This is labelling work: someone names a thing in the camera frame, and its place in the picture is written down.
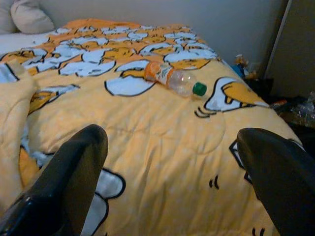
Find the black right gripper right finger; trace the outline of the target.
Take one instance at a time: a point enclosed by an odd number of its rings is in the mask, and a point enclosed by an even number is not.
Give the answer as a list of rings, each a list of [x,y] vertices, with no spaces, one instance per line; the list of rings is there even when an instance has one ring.
[[[297,142],[243,128],[237,148],[259,200],[282,236],[315,234],[315,160]]]

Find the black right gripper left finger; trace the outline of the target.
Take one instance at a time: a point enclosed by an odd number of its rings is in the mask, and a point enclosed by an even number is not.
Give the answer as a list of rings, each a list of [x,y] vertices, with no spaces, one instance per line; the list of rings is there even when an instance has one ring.
[[[91,124],[64,142],[0,220],[2,236],[78,236],[108,153],[105,130]]]

